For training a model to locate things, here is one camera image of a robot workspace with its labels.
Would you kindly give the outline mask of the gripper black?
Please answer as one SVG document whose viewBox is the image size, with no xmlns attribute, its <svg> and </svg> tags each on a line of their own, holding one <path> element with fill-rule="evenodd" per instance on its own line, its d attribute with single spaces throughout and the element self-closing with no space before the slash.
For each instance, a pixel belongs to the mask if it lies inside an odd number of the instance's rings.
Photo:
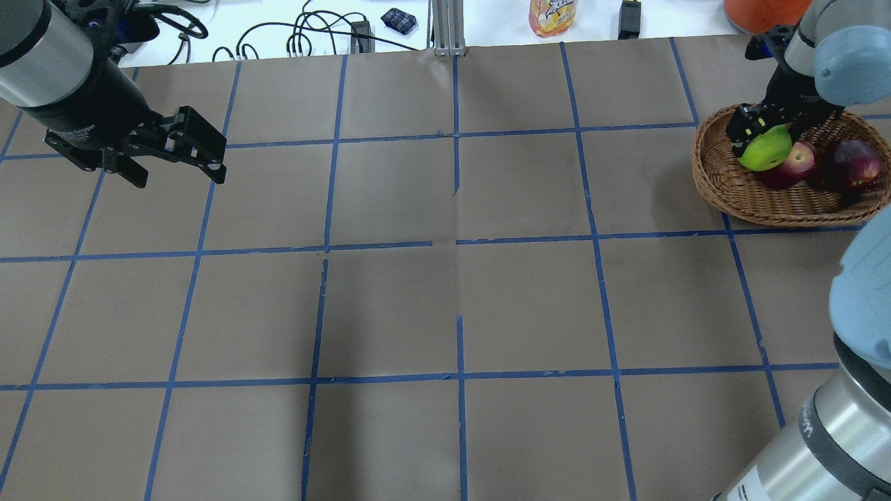
<svg viewBox="0 0 891 501">
<path fill-rule="evenodd" d="M 153 111 L 136 83 L 109 59 L 92 60 L 68 96 L 44 105 L 42 124 L 42 142 L 77 168 L 119 175 L 139 189 L 146 187 L 146 168 L 110 147 L 131 134 L 162 136 L 160 158 L 197 167 L 214 184 L 226 180 L 225 136 L 191 106 L 169 117 Z"/>
<path fill-rule="evenodd" d="M 725 133 L 736 158 L 751 143 L 776 126 L 788 127 L 790 136 L 802 136 L 815 127 L 840 117 L 844 106 L 831 104 L 818 92 L 812 77 L 776 67 L 760 104 L 739 104 Z"/>
</svg>

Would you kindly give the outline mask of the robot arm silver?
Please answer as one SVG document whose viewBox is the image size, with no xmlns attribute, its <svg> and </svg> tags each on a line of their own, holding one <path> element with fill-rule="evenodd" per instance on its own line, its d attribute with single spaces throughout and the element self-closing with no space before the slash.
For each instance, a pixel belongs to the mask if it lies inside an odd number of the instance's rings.
<svg viewBox="0 0 891 501">
<path fill-rule="evenodd" d="M 47 128 L 44 141 L 86 172 L 119 175 L 138 188 L 137 157 L 197 167 L 226 179 L 226 138 L 190 106 L 153 111 L 118 64 L 158 24 L 204 39 L 206 26 L 178 6 L 140 1 L 3 1 L 2 98 Z"/>
<path fill-rule="evenodd" d="M 776 68 L 725 133 L 744 167 L 772 168 L 812 128 L 888 97 L 889 3 L 812 1 L 796 24 L 752 35 L 745 57 Z M 778 131 L 790 140 L 767 146 Z M 817 185 L 865 222 L 830 288 L 838 368 L 717 500 L 889 498 L 889 207 L 856 209 L 872 182 L 857 188 L 837 169 L 822 169 Z"/>
</svg>

